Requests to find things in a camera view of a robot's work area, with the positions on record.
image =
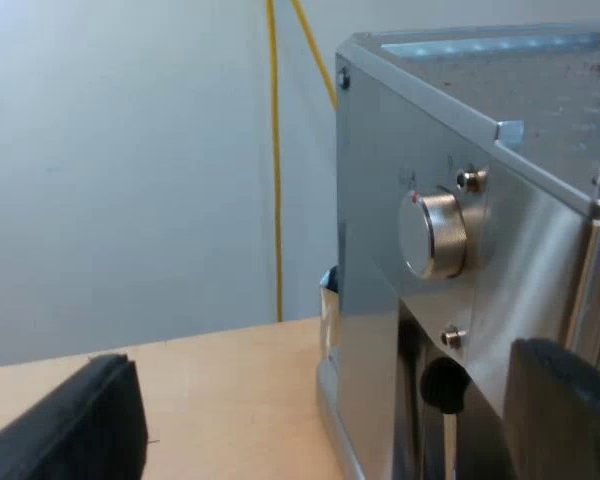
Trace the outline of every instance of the metal edge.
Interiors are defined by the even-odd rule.
[[[600,33],[600,21],[571,23],[539,23],[533,25],[467,26],[442,29],[413,29],[408,31],[365,32],[351,38],[364,47],[381,46],[391,43],[434,42],[441,40],[462,40],[498,36],[524,35],[578,35]]]
[[[349,435],[337,410],[338,373],[331,357],[320,362],[316,370],[316,402],[322,423],[342,469],[344,478],[364,479]]]
[[[500,139],[504,122],[516,122],[516,119],[496,121],[481,112],[462,103],[447,93],[433,87],[410,74],[401,63],[403,60],[384,48],[387,40],[404,42],[438,40],[444,36],[479,35],[481,37],[496,34],[546,34],[551,29],[557,33],[599,33],[600,23],[584,25],[534,25],[529,27],[495,28],[459,28],[441,31],[421,31],[415,33],[391,32],[383,34],[358,33],[349,37],[337,50],[336,56],[342,57],[363,72],[375,78],[403,98],[413,103],[425,113],[469,139],[496,161],[519,173],[530,182],[540,186],[579,213],[594,219],[600,219],[600,198],[590,197],[534,163],[517,154],[508,145],[506,139]]]

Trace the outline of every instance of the black rubber block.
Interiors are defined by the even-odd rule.
[[[135,480],[146,449],[135,363],[103,355],[0,431],[0,480]]]

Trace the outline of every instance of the black knob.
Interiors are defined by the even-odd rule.
[[[460,413],[464,392],[471,378],[467,371],[449,357],[436,358],[420,379],[422,399],[445,415]]]

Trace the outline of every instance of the metal housing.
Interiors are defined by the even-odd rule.
[[[417,379],[439,355],[479,398],[466,448],[498,457],[514,339],[552,339],[600,368],[600,24],[357,34],[336,66],[349,78],[337,113],[342,326],[319,395],[334,405],[340,457],[368,478],[436,471],[439,421]],[[456,188],[467,168],[486,173],[479,193]],[[408,192],[435,188],[454,192],[466,257],[460,275],[423,280],[402,261],[398,212]],[[440,338],[450,325],[466,331],[457,349]],[[491,463],[465,471],[477,465]]]

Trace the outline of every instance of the metal top surface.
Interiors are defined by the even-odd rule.
[[[592,181],[600,169],[600,25],[354,38],[408,73],[405,77],[410,81],[416,77],[438,96],[443,92],[456,100],[456,107],[462,104],[474,123],[483,117],[492,125],[517,125],[517,133],[513,130],[517,139],[506,142],[500,137],[512,150],[506,159],[512,168],[520,164],[532,180],[534,176],[551,180],[558,196],[560,190],[568,190],[562,193],[574,196],[576,209],[591,211],[587,203],[600,199],[600,188]],[[414,97],[409,100],[437,116],[434,108],[428,108],[424,90],[406,91]],[[444,105],[437,103],[446,114]],[[457,117],[457,113],[461,111],[447,116]],[[471,136],[471,121],[461,121],[469,126],[460,133]],[[490,140],[498,140],[498,133]]]

